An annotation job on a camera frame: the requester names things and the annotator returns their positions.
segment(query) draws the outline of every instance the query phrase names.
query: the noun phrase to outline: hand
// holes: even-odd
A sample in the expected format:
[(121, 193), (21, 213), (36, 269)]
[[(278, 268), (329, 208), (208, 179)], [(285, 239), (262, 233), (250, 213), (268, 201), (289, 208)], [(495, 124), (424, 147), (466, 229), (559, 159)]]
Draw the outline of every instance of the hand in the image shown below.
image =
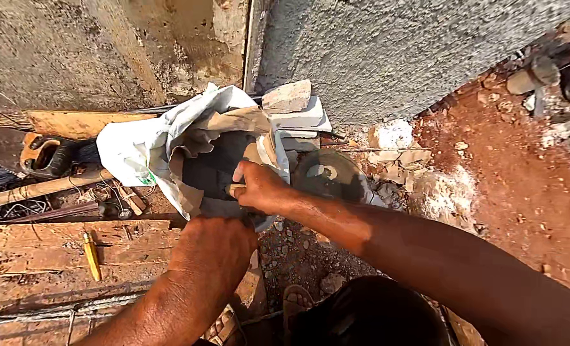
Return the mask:
[(197, 216), (182, 230), (167, 274), (183, 291), (186, 312), (192, 317), (186, 328), (193, 328), (195, 337), (219, 317), (256, 248), (253, 226), (237, 218)]
[(289, 201), (299, 194), (270, 168), (250, 161), (240, 161), (233, 179), (240, 182), (244, 177), (245, 188), (234, 190), (234, 197), (241, 206), (252, 207), (267, 215), (277, 215)]

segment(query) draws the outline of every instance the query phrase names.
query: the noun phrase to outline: forearm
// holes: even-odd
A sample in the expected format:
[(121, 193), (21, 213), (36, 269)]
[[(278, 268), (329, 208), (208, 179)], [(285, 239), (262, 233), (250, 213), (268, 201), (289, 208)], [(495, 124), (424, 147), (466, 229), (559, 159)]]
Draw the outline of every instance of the forearm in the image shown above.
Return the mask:
[(167, 271), (142, 299), (75, 345), (191, 345), (206, 327), (190, 315), (193, 299), (182, 279), (180, 273)]
[(557, 321), (570, 319), (570, 290), (449, 225), (305, 194), (284, 203), (280, 214), (326, 235), (478, 327), (527, 335), (546, 328), (538, 333), (542, 335)]

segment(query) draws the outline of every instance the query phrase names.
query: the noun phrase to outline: finger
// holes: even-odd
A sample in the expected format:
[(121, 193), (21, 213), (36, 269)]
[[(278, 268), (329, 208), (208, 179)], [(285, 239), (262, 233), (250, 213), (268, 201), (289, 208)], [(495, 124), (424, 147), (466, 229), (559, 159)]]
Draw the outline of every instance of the finger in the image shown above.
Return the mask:
[(246, 187), (237, 187), (232, 192), (234, 198), (237, 200), (240, 200), (240, 196), (242, 196), (244, 193), (246, 193)]
[(240, 180), (244, 177), (244, 165), (246, 165), (246, 161), (240, 161), (234, 170), (234, 174), (232, 176), (232, 180), (237, 183), (240, 183)]

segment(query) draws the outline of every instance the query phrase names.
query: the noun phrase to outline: wooden stick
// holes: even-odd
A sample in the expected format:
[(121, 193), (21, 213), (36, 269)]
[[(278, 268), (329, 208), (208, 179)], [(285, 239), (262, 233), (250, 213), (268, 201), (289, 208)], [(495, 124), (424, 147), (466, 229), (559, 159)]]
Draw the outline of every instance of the wooden stick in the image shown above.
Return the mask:
[(105, 179), (113, 178), (106, 169), (84, 172), (75, 177), (66, 177), (50, 180), (0, 192), (0, 206), (8, 203), (28, 200), (29, 198), (43, 196), (44, 194), (68, 190), (70, 188), (97, 183)]

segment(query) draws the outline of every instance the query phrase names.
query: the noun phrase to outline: concrete wall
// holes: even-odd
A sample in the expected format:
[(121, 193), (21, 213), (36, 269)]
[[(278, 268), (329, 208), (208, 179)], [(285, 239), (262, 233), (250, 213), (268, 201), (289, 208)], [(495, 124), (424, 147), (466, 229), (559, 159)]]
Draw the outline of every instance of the concrete wall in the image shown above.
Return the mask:
[(310, 78), (340, 124), (413, 116), (570, 17), (570, 0), (275, 0), (258, 89)]
[(128, 110), (242, 84), (249, 0), (0, 0), (0, 111)]

